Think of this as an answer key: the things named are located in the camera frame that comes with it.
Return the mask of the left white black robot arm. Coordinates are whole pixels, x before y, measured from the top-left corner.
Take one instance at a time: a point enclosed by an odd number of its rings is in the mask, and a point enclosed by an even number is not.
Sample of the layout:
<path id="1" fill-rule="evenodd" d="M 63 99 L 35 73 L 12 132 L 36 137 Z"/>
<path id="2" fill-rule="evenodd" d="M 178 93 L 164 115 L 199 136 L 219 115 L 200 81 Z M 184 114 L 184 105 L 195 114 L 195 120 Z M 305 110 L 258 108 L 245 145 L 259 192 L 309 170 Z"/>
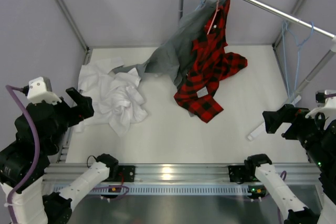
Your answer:
<path id="1" fill-rule="evenodd" d="M 29 95 L 33 87 L 6 86 L 22 114 L 15 121 L 16 139 L 1 151 L 1 188 L 12 223 L 67 223 L 76 206 L 102 181 L 114 181 L 119 162 L 108 154 L 95 162 L 69 186 L 48 195 L 42 193 L 49 157 L 57 153 L 58 140 L 72 126 L 93 116 L 92 99 L 75 88 L 67 94 L 74 100 L 70 107 L 63 98 L 43 88 L 39 99 L 23 105 L 16 92 Z"/>

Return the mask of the light blue wire hanger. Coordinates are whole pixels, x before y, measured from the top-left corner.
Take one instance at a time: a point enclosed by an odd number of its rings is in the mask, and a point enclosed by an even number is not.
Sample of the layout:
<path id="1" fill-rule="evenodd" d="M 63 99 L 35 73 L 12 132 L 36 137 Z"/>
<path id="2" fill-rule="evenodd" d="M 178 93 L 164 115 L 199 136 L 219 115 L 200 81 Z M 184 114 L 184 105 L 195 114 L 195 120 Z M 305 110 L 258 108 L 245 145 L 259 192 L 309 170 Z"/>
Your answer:
<path id="1" fill-rule="evenodd" d="M 301 58 L 301 50 L 303 46 L 307 43 L 307 41 L 310 39 L 310 37 L 313 34 L 313 29 L 314 29 L 314 23 L 311 22 L 311 30 L 310 34 L 308 35 L 307 38 L 305 38 L 302 42 L 299 41 L 298 37 L 293 33 L 293 31 L 289 28 L 288 22 L 283 21 L 281 24 L 281 38 L 282 38 L 282 53 L 283 53 L 283 66 L 285 70 L 285 84 L 286 84 L 286 91 L 287 91 L 287 96 L 289 99 L 289 103 L 292 103 L 295 98 L 292 98 L 294 95 L 294 92 L 297 87 L 297 82 L 298 82 L 298 76 L 299 76 L 299 68 L 300 68 L 300 58 Z M 289 84 L 289 78 L 288 78 L 288 71 L 287 71 L 287 56 L 286 56 L 286 40 L 285 40 L 285 32 L 288 32 L 294 39 L 296 47 L 297 47 L 297 66 L 296 66 L 296 73 L 295 73 L 295 81 L 294 81 L 294 89 L 291 91 L 290 89 L 290 84 Z"/>

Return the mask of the white dress shirt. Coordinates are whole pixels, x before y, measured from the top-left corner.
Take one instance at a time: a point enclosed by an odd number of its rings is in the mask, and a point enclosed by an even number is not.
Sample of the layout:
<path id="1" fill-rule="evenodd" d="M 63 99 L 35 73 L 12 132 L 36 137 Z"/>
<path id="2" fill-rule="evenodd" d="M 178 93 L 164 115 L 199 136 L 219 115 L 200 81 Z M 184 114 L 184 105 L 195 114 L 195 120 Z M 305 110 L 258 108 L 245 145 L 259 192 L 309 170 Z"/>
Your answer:
<path id="1" fill-rule="evenodd" d="M 89 125 L 108 124 L 123 137 L 132 124 L 147 117 L 146 110 L 141 107 L 145 100 L 138 92 L 141 77 L 136 68 L 109 75 L 123 65 L 121 57 L 115 57 L 81 66 L 78 88 L 82 95 L 92 98 L 94 115 L 75 126 L 76 132 L 84 131 Z"/>

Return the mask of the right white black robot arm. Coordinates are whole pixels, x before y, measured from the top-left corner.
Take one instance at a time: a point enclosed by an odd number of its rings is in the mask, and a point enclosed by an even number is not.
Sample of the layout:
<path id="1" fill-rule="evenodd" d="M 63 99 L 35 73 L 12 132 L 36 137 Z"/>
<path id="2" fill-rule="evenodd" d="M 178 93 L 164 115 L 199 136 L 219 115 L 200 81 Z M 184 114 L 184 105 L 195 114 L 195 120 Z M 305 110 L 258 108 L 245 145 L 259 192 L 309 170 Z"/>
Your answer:
<path id="1" fill-rule="evenodd" d="M 335 114 L 335 105 L 325 104 L 313 110 L 285 104 L 277 111 L 263 112 L 266 132 L 274 134 L 283 123 L 290 126 L 282 134 L 287 140 L 297 140 L 315 164 L 312 177 L 294 166 L 289 182 L 278 174 L 277 167 L 266 154 L 248 157 L 244 174 L 258 180 L 268 191 L 283 217 L 284 223 L 335 223 L 335 121 L 325 122 Z M 316 214 L 290 189 L 290 185 L 319 185 L 322 189 L 322 209 Z"/>

